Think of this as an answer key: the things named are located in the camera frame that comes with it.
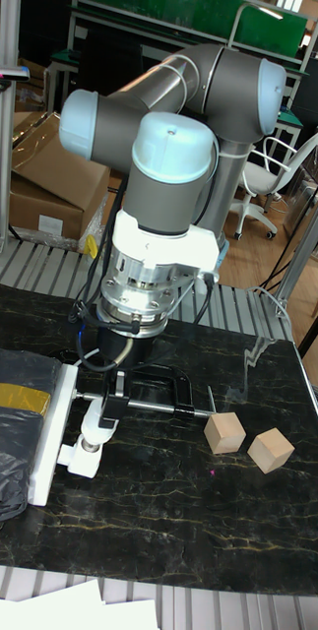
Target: green board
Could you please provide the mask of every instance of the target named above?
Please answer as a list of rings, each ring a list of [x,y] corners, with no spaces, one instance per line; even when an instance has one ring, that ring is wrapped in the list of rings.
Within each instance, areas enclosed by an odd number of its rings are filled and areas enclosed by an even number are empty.
[[[100,4],[228,39],[236,11],[243,3],[244,0],[102,0]],[[276,20],[255,7],[246,7],[235,40],[294,57],[306,19],[297,14],[281,15],[283,19]]]

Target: black marble table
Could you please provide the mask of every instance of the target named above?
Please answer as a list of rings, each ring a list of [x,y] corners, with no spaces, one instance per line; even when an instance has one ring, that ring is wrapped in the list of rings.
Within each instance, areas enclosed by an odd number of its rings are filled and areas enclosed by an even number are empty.
[[[65,299],[0,285],[0,347],[74,347]],[[129,409],[94,480],[57,467],[45,508],[0,524],[0,564],[217,590],[318,594],[318,417],[289,342],[171,322],[190,336],[167,364],[192,379],[197,407],[234,410],[247,437],[212,455],[204,419]],[[89,349],[93,340],[89,339]],[[98,391],[83,371],[81,391]],[[73,443],[87,404],[73,405]],[[247,455],[278,427],[295,446],[264,475]]]

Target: wooden block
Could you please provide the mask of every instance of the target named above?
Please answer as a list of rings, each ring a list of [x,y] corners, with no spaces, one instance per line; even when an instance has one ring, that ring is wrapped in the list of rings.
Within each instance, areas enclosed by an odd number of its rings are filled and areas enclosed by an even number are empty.
[[[275,427],[257,435],[247,453],[266,474],[285,464],[293,450],[292,444]]]
[[[212,413],[204,433],[214,455],[235,453],[246,436],[236,413]]]

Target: white chair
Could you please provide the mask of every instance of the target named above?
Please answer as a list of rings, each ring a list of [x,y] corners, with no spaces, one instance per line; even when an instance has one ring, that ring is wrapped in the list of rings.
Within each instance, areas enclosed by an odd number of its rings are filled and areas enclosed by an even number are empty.
[[[290,160],[283,164],[273,157],[267,155],[267,143],[272,140],[274,143],[278,143],[286,147],[293,153]],[[246,194],[242,201],[234,199],[230,210],[238,213],[238,224],[234,237],[239,240],[242,236],[242,227],[246,217],[252,217],[257,219],[269,228],[267,232],[267,238],[273,238],[277,234],[277,228],[272,222],[264,215],[264,209],[257,204],[251,203],[252,197],[257,195],[273,195],[286,186],[293,178],[296,170],[304,162],[307,156],[318,145],[318,133],[309,138],[298,151],[282,142],[273,136],[268,136],[263,141],[263,153],[252,150],[251,153],[262,156],[264,159],[265,167],[258,166],[251,161],[246,162],[244,170],[239,181],[239,186],[246,190]],[[280,167],[278,175],[271,173],[269,166],[270,162],[277,164]]]

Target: black plastic bag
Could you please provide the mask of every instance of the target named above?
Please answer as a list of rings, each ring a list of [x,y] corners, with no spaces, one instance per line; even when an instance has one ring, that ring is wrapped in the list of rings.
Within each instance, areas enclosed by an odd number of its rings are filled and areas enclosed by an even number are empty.
[[[60,366],[59,361],[46,356],[0,349],[0,384],[52,395]],[[27,507],[42,425],[43,416],[37,411],[0,406],[0,521],[17,516]]]

